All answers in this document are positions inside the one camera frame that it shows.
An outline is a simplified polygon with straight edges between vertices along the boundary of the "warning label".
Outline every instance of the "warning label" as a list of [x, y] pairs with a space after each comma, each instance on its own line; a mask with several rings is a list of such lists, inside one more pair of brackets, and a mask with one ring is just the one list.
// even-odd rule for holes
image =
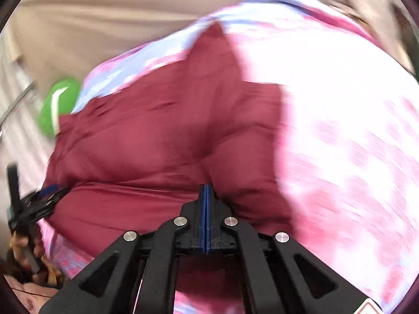
[[384, 314], [380, 307], [371, 300], [366, 299], [364, 303], [355, 311], [354, 314]]

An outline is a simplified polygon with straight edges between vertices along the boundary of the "round metal pin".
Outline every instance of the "round metal pin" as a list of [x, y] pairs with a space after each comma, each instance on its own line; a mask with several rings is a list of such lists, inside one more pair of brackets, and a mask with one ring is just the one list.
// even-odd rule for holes
[[184, 217], [176, 217], [173, 221], [177, 226], [184, 226], [186, 223], [188, 223], [188, 220]]
[[290, 235], [284, 232], [279, 232], [278, 234], [275, 235], [275, 239], [280, 243], [285, 243], [290, 240]]
[[238, 223], [238, 220], [237, 220], [236, 217], [227, 217], [224, 220], [224, 224], [227, 225], [227, 226], [235, 226], [235, 225], [237, 225], [237, 223]]
[[136, 232], [126, 232], [124, 234], [124, 240], [127, 242], [131, 242], [134, 241], [137, 238], [137, 233]]

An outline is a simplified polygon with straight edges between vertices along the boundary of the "green object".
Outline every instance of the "green object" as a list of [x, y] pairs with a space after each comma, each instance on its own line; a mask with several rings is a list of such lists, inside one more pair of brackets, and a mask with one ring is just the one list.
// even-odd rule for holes
[[73, 111], [80, 90], [81, 83], [72, 78], [64, 79], [51, 88], [38, 117], [39, 127], [45, 135], [56, 136], [59, 133], [58, 116]]

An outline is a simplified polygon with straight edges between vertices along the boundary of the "white stripe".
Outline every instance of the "white stripe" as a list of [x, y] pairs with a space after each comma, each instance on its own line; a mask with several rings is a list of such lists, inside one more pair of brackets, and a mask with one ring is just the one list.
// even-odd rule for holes
[[59, 96], [64, 93], [68, 87], [63, 87], [55, 91], [51, 96], [51, 119], [52, 119], [52, 128], [54, 134], [59, 133], [59, 123], [58, 123], [58, 101]]

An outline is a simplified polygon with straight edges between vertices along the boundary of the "triangular cutout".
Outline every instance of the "triangular cutout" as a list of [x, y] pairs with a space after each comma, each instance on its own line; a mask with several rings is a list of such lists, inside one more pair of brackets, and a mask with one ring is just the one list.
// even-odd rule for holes
[[93, 274], [85, 280], [80, 289], [95, 296], [102, 297], [108, 286], [109, 280], [114, 272], [119, 259], [119, 253], [112, 254]]
[[294, 260], [295, 263], [297, 263], [313, 298], [320, 299], [322, 296], [337, 288], [337, 285], [331, 279], [311, 264], [310, 261], [305, 259], [303, 255], [295, 254]]

